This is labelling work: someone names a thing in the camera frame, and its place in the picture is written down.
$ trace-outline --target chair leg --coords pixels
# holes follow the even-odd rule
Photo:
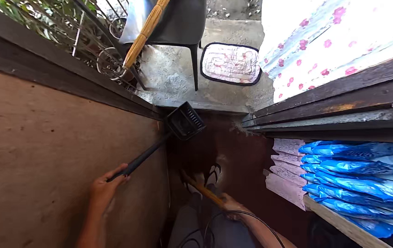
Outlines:
[[[195,91],[198,91],[198,44],[188,46],[192,57],[193,80],[195,81]]]
[[[146,87],[144,86],[143,82],[141,81],[141,78],[138,75],[137,70],[135,69],[135,67],[133,65],[131,66],[131,72],[134,75],[134,77],[137,80],[137,82],[140,84],[141,88],[143,88],[143,90],[147,90]]]

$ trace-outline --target wire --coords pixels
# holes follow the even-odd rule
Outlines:
[[[271,233],[276,237],[276,239],[279,241],[279,244],[281,245],[281,247],[282,247],[282,248],[285,248],[284,244],[282,243],[281,239],[280,239],[279,236],[276,234],[276,232],[275,232],[273,229],[271,229],[263,220],[261,220],[259,217],[257,217],[257,216],[254,215],[254,214],[251,214],[251,213],[246,212],[246,211],[241,211],[241,210],[230,210],[230,211],[225,211],[225,212],[221,212],[221,213],[218,213],[218,214],[216,214],[215,216],[213,216],[213,217],[210,219],[210,221],[207,223],[207,225],[206,225],[206,230],[204,231],[203,240],[206,239],[206,233],[207,233],[207,229],[208,229],[210,223],[211,223],[216,217],[222,215],[223,213],[240,213],[240,214],[246,214],[246,215],[249,215],[249,216],[251,216],[251,217],[254,217],[255,219],[259,220],[261,223],[263,223],[263,224],[271,231]]]
[[[194,238],[191,238],[191,239],[186,240],[186,242],[184,242],[184,244],[182,244],[182,245],[180,246],[180,248],[183,248],[184,245],[185,245],[187,242],[189,242],[189,241],[195,241],[196,244],[198,245],[198,248],[201,248],[201,246],[199,245],[198,240],[196,240],[196,239],[194,239]]]
[[[194,234],[194,233],[196,233],[196,232],[198,232],[198,231],[202,231],[202,229],[193,230],[193,231],[192,231],[191,233],[189,233],[186,237],[184,237],[184,239],[177,245],[177,247],[178,247],[178,248],[182,248],[187,242],[193,240],[193,241],[195,241],[195,242],[198,244],[198,247],[201,248],[201,246],[199,245],[199,242],[198,242],[196,239],[194,239],[194,238],[187,239],[187,238],[189,238],[192,234]],[[213,232],[210,231],[210,233],[212,234],[213,242],[215,242],[215,236],[214,236]]]
[[[216,214],[215,216],[213,216],[213,217],[210,219],[210,221],[207,223],[206,229],[204,230],[204,237],[203,237],[203,242],[204,242],[204,243],[203,243],[203,248],[204,248],[204,247],[215,246],[215,235],[213,234],[213,232],[210,230],[210,233],[212,234],[212,244],[211,244],[211,245],[210,245],[210,243],[207,243],[207,245],[205,244],[206,234],[207,234],[207,230],[209,229],[210,223],[211,223],[216,217],[222,215],[223,213],[227,213],[227,214],[228,214],[228,213],[239,213],[239,214],[246,214],[246,215],[248,215],[248,216],[254,217],[255,219],[259,220],[261,223],[263,223],[263,224],[271,231],[271,233],[276,237],[276,239],[278,240],[278,242],[279,242],[279,244],[281,245],[281,247],[282,247],[282,248],[285,248],[285,245],[282,243],[281,239],[280,239],[279,236],[276,234],[276,232],[275,232],[272,228],[270,228],[263,220],[261,220],[259,217],[257,217],[257,216],[254,215],[254,214],[251,214],[251,213],[246,212],[246,211],[241,211],[241,210],[230,210],[230,211],[220,212],[220,213]],[[200,230],[200,229],[196,229],[196,230],[192,231],[191,233],[189,233],[189,234],[180,242],[180,244],[179,244],[177,247],[182,248],[187,242],[189,242],[189,241],[194,241],[194,242],[197,243],[198,248],[201,248],[200,245],[199,245],[199,242],[198,242],[196,239],[191,238],[191,239],[188,239],[188,240],[187,240],[187,238],[189,238],[190,235],[192,235],[192,234],[198,232],[199,230]]]

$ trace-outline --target litter scoop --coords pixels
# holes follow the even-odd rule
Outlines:
[[[188,140],[206,127],[199,115],[188,102],[183,103],[170,113],[165,119],[165,124],[166,127],[168,127],[169,132],[149,149],[130,162],[126,169],[109,178],[107,182],[110,182],[121,175],[130,175],[138,168],[138,166],[141,165],[141,163],[144,162],[144,160],[153,154],[162,144],[166,143],[166,140],[171,137],[172,134],[175,134],[175,136],[181,140]]]

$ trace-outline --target stacked blue bag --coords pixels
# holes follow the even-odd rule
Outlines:
[[[316,141],[299,152],[313,200],[378,238],[393,234],[393,143]]]

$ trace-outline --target hand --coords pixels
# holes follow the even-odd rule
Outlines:
[[[226,193],[221,194],[221,198],[223,199],[224,202],[224,209],[227,211],[233,211],[233,210],[239,210],[239,211],[246,211],[249,213],[252,213],[250,210],[248,210],[246,207],[244,207],[241,203],[237,202],[233,197]],[[243,214],[228,214],[228,217],[233,220],[240,220],[241,216]]]
[[[106,180],[125,168],[127,168],[127,164],[121,164],[116,169],[106,172],[103,176],[94,180],[90,188],[89,201],[89,210],[92,213],[100,216],[104,214],[115,194],[116,188],[120,184],[125,184],[131,178],[130,176],[122,175],[109,183],[106,182]]]

